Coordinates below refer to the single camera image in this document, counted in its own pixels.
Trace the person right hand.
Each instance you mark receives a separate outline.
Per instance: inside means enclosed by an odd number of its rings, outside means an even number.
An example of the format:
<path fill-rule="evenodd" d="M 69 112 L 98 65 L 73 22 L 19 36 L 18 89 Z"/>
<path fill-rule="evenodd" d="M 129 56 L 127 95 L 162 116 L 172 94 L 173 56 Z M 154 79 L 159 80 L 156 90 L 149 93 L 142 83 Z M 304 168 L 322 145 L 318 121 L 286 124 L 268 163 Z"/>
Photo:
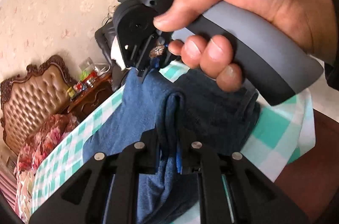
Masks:
<path fill-rule="evenodd" d="M 164 32 L 189 25 L 222 0 L 174 0 L 170 9 L 155 17 L 155 27 Z M 338 14 L 334 0 L 223 0 L 253 12 L 288 35 L 306 53 L 322 60 L 332 72 L 338 66 Z M 200 68 L 223 91 L 242 86 L 240 67 L 233 62 L 233 49 L 224 36 L 205 40 L 191 36 L 175 40 L 169 50 L 190 68 Z"/>

